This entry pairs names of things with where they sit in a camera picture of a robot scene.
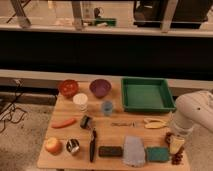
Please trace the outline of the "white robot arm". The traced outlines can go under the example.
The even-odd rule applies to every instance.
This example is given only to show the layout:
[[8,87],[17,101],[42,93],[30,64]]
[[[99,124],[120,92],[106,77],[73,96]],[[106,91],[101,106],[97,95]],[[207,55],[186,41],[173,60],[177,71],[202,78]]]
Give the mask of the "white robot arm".
[[176,101],[176,111],[172,114],[170,130],[170,153],[176,154],[192,133],[194,124],[199,124],[213,132],[213,94],[196,91],[180,95]]

